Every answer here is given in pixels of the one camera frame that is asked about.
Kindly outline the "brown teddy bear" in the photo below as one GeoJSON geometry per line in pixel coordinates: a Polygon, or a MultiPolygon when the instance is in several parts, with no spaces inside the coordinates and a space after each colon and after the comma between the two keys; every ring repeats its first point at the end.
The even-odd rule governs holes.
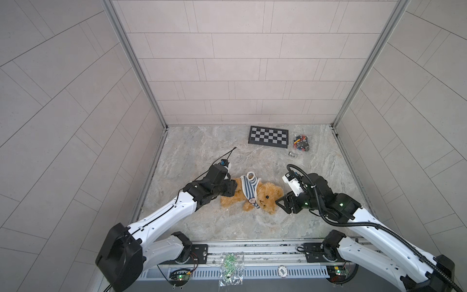
{"type": "Polygon", "coordinates": [[[256,193],[251,198],[245,195],[243,190],[242,179],[235,178],[237,188],[233,197],[221,197],[220,204],[222,208],[228,208],[233,204],[242,202],[243,210],[248,212],[253,209],[262,209],[270,215],[274,215],[277,212],[276,200],[284,196],[284,191],[280,186],[276,186],[271,182],[259,184],[256,187],[256,193]]]}

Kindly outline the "blue white striped sweater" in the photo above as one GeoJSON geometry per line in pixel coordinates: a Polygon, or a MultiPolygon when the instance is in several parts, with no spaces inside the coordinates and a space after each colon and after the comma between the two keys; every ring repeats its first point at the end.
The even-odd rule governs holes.
{"type": "Polygon", "coordinates": [[[246,175],[241,176],[242,191],[249,204],[254,208],[259,209],[257,198],[257,188],[261,179],[258,178],[254,172],[248,172],[246,175]]]}

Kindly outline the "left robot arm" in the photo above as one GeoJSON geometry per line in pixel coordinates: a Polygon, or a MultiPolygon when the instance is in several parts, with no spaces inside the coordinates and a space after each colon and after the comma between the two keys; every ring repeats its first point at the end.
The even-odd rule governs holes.
{"type": "Polygon", "coordinates": [[[114,225],[102,244],[96,265],[109,289],[123,292],[141,273],[166,261],[185,262],[192,242],[182,232],[160,236],[178,221],[190,216],[219,196],[233,197],[237,182],[229,174],[227,159],[212,164],[202,180],[194,180],[178,191],[169,203],[128,226],[114,225]]]}

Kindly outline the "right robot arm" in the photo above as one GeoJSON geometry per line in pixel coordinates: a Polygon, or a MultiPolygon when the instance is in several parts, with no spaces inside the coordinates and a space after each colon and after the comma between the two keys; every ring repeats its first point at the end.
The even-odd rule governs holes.
{"type": "Polygon", "coordinates": [[[454,282],[454,262],[434,256],[383,225],[347,194],[335,193],[316,173],[283,176],[291,191],[276,200],[288,214],[307,209],[335,228],[349,228],[368,240],[376,250],[334,229],[321,243],[322,257],[329,262],[344,260],[362,266],[403,292],[459,292],[454,282]]]}

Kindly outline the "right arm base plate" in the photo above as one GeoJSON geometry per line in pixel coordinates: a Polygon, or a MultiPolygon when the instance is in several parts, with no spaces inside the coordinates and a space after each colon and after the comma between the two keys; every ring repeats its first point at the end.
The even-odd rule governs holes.
{"type": "Polygon", "coordinates": [[[327,266],[352,263],[339,255],[338,247],[334,243],[304,243],[296,251],[305,255],[307,263],[327,266]]]}

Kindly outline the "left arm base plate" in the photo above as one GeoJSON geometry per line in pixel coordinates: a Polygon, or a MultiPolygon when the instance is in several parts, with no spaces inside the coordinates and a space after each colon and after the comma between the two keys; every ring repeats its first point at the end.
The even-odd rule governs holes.
{"type": "Polygon", "coordinates": [[[185,262],[179,260],[168,260],[162,262],[161,265],[194,265],[194,264],[206,264],[208,255],[208,244],[194,244],[190,251],[189,257],[185,262]]]}

